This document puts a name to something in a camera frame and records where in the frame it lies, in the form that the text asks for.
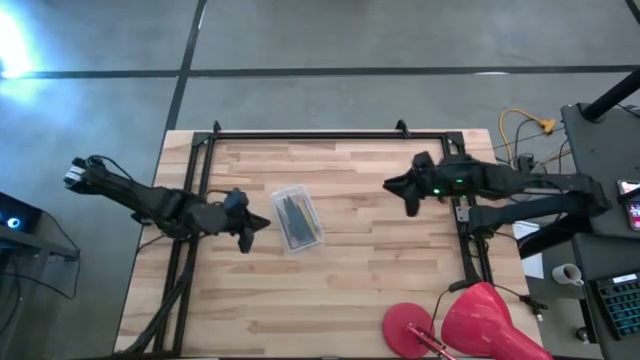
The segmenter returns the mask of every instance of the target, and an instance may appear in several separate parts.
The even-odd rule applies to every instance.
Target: keyboard
[[[640,335],[640,272],[595,280],[596,297],[616,340]]]

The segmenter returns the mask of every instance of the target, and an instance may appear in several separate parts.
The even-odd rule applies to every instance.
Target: gray floor
[[[178,70],[196,0],[0,1],[32,71]],[[640,25],[623,0],[209,0],[194,69],[361,66],[574,66],[638,63]],[[519,107],[559,119],[624,73],[190,79],[178,129],[488,128]],[[127,210],[64,190],[75,156],[103,154],[136,179],[153,179],[176,88],[166,79],[0,80],[0,191],[51,212],[82,248],[78,297],[46,289],[27,299],[8,358],[65,359],[113,347],[140,228]],[[640,97],[629,99],[640,104]],[[511,138],[518,123],[509,118]],[[538,133],[525,127],[523,136]],[[542,159],[558,131],[525,141]],[[497,151],[505,156],[504,149]],[[569,158],[563,170],[572,171]],[[557,171],[552,164],[549,171]],[[545,254],[548,268],[570,251]],[[69,289],[73,267],[52,264],[44,280]],[[531,283],[552,309],[541,325],[554,354],[599,357],[572,338],[572,296]]]

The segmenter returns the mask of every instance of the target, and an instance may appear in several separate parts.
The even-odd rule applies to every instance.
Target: wooden table
[[[488,131],[462,131],[467,152],[492,162]],[[167,134],[155,185],[182,188],[192,134]],[[425,150],[436,161],[442,157],[435,140],[217,141],[209,188],[240,187],[251,211],[273,224],[256,234],[249,254],[227,235],[201,241],[183,355],[394,357],[381,334],[385,311],[414,302],[432,313],[438,295],[464,277],[451,205],[426,199],[418,216],[408,218],[402,200],[382,189],[385,179],[406,172],[414,154]],[[271,193],[294,184],[311,193],[326,238],[324,245],[291,255],[269,201]],[[148,228],[142,242],[158,234]],[[497,237],[490,245],[495,283],[528,293],[513,240]],[[170,247],[161,240],[138,255],[116,350],[131,344],[158,309]],[[516,327],[540,343],[529,309],[500,292]],[[461,293],[443,297],[438,334]]]

